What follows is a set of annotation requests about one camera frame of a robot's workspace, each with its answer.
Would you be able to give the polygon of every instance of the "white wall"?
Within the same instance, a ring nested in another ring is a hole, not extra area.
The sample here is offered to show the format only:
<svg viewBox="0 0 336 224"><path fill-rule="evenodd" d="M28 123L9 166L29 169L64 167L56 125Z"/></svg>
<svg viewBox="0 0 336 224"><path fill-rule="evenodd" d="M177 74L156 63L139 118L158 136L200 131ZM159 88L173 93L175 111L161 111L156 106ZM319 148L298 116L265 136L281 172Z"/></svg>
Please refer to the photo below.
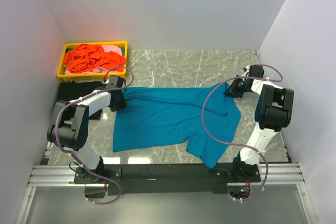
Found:
<svg viewBox="0 0 336 224"><path fill-rule="evenodd" d="M44 0L0 6L0 222L14 223L47 144L64 38Z"/></svg>
<svg viewBox="0 0 336 224"><path fill-rule="evenodd" d="M335 223L335 0L286 0L259 61L279 68L283 87L295 91L285 142L300 163L319 223Z"/></svg>
<svg viewBox="0 0 336 224"><path fill-rule="evenodd" d="M67 42L258 49L285 0L46 0Z"/></svg>

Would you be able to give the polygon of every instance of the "yellow basket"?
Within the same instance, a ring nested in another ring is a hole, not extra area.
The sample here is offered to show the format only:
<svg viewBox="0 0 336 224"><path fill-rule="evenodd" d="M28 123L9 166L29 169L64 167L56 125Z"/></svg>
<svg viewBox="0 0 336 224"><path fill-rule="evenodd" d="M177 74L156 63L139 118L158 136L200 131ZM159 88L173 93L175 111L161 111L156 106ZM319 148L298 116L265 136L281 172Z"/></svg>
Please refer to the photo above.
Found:
<svg viewBox="0 0 336 224"><path fill-rule="evenodd" d="M91 43L69 43L65 44L61 61L59 62L57 74L56 76L58 78L61 78L65 81L77 81L77 80L100 80L103 79L105 76L105 73L73 73L73 74L64 74L65 67L63 66L63 60L66 53L66 50L68 48L74 48L77 47L80 44L90 44L90 45L113 45L120 48L125 48L124 56L127 58L127 49L128 49L128 43L126 41L117 41L117 42L91 42ZM108 76L120 76L122 78L125 78L126 75L126 69L124 69L122 72L110 72Z"/></svg>

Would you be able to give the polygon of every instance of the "marble table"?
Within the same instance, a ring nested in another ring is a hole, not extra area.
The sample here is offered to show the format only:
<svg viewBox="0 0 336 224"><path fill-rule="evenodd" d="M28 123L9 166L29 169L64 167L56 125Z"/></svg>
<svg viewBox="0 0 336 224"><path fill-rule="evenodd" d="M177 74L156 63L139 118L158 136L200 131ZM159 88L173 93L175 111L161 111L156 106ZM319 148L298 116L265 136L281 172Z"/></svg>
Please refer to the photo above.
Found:
<svg viewBox="0 0 336 224"><path fill-rule="evenodd" d="M258 63L255 51L231 50L133 50L128 66L134 72L133 86L143 87L210 87L237 74L242 68ZM246 93L235 99L241 111L234 143L247 143L255 126L254 113L258 95ZM151 147L114 153L112 151L115 112L103 109L100 120L90 120L88 141L106 164L173 164L201 163L178 145ZM229 146L219 162L232 162L241 147ZM287 151L281 135L274 137L266 148L269 162L287 162ZM53 146L48 165L67 165L71 157Z"/></svg>

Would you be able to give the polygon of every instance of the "orange cloth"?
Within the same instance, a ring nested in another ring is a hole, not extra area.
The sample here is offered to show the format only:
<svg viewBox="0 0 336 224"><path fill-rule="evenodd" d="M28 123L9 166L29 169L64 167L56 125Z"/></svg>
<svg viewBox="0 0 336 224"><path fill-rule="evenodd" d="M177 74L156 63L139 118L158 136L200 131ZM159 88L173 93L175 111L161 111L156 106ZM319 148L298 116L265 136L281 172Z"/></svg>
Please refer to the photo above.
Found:
<svg viewBox="0 0 336 224"><path fill-rule="evenodd" d="M93 71L101 67L107 70L115 66L124 66L127 59L116 52L104 52L99 45L80 44L64 56L63 64L71 73Z"/></svg>

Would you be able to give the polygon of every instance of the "purple cable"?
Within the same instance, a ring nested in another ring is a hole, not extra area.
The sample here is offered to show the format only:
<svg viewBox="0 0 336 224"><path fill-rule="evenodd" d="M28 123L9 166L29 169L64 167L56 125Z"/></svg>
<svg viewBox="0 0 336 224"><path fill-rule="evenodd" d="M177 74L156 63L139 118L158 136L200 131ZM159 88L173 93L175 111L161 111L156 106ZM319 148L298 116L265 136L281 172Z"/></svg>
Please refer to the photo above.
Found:
<svg viewBox="0 0 336 224"><path fill-rule="evenodd" d="M116 67L113 67L113 68L111 68L109 71L106 72L105 76L107 76L108 73L109 73L110 71L112 71L113 69L115 69L115 68L125 68L125 69L128 70L128 72L129 72L129 73L131 74L131 76L132 76L132 80L131 80L131 82L130 82L128 85L126 85L126 86L124 86L124 87L121 87L121 88L112 88L112 89L98 90L98 91L95 91L95 92L93 92L93 93L90 93L90 94L88 94L88 95L86 95L86 96L84 96L84 97L82 97L82 98L79 98L79 99L77 99L77 100L74 100L74 101L68 103L67 105L65 105L65 106L60 110L60 112L58 113L58 115L57 115L57 117L56 117L56 122L55 122L55 139L56 139L57 146L60 148L60 150L61 150L62 152L64 152L64 153L69 153L69 154L71 154L71 156L74 158L74 160L76 160L77 163L78 163L83 169L85 169L89 174L93 175L94 177L97 177L97 178L101 178L101 179L107 180L107 181L109 181L109 182L111 182L111 183L117 185L117 187L118 187L118 189L119 189L119 193L118 193L118 195L116 196L116 198L114 198L113 200L110 200L110 201L107 201L107 202L96 202L96 201L93 201L92 199L88 199L89 202L92 202L92 203L97 204L97 205L107 205L107 204L109 204L109 203L112 203L112 202L115 202L116 200L118 200L119 197L121 196L122 188L121 188L120 184L119 184L118 182L116 182L115 180L110 179L110 178L107 178L107 177L104 177L104 176L101 176L101 175L98 175L98 174L96 174L96 173L90 171L90 169L87 168L87 167L83 164L83 162L82 162L82 161L81 161L81 160L80 160L80 159L79 159L79 158L78 158L72 151L67 151L67 150L65 150L65 149L62 147L61 142L60 142L60 139L59 139L58 127L59 127L59 124L60 124L60 121L61 121L61 118L62 118L62 114L63 114L64 111L66 111L69 107L71 107L71 106L73 106L73 105L75 105L75 104L77 104L77 103L80 103L80 102L82 102L82 101L85 101L85 100L87 100L87 99L89 99L89 98L95 96L96 94L100 94L100 93L108 92L108 91L114 91L114 90L126 89L126 88L128 88L130 85L132 85L132 83L133 83L133 81L134 81L134 74L133 74L133 72L132 72L130 69L128 69L128 68L125 67L125 66L116 66Z"/></svg>
<svg viewBox="0 0 336 224"><path fill-rule="evenodd" d="M265 67L269 67L269 68L271 68L271 69L274 69L274 71L277 72L277 73L279 74L279 76L280 76L280 80L271 80L271 79L269 79L269 81L272 81L272 82L281 82L281 81L283 80L282 74L281 74L276 68L274 68L274 67L272 67L272 66L269 66L269 65L265 65L265 64L258 64L258 65L260 65L260 66L265 66ZM229 78L229 79L227 79L227 80L221 82L221 83L220 83L219 85L217 85L217 86L210 92L210 94L206 97L206 99L205 99L205 101L204 101L204 103L203 103L203 106L202 106L202 115L201 115L201 119L202 119L202 125L203 125L203 128L204 128L206 134L208 134L213 140L215 140L215 141L217 141L217 142L219 142L219 143L222 143L222 144L227 144L227 145L234 145L234 146L240 146L240 147L247 147L247 148L250 148L250 149L254 150L255 152L257 152L257 153L260 155L260 157L262 158L262 160L264 160L265 165L266 165L265 178L264 178L264 180L262 181L260 188L259 188L253 195L251 195L250 197L248 197L248 198L246 198L246 199L242 199L242 201L245 201L245 200L249 200L249 199L252 199L252 198L254 198L255 196L257 196L257 195L261 192L262 188L264 187L264 185L265 185L265 183L266 183L267 176L268 176L268 163L267 163L265 157L263 156L262 153L259 152L258 149L254 148L254 147L252 147L252 146L249 146L249 145L246 145L246 144L236 144L236 143L224 142L224 141L221 141L221 140L215 138L215 137L212 136L211 133L208 131L207 127L205 126L205 121L204 121L204 111L205 111L205 106L206 106L206 104L207 104L209 98L211 97L211 95L212 95L212 94L213 94L213 93L214 93L220 86L224 85L224 84L227 83L228 81L232 81L232 80L236 80L236 79L243 79L243 78L244 78L244 79L259 80L259 81L268 81L267 79L255 78L255 77L250 77L250 76L236 76L236 77L232 77L232 78Z"/></svg>

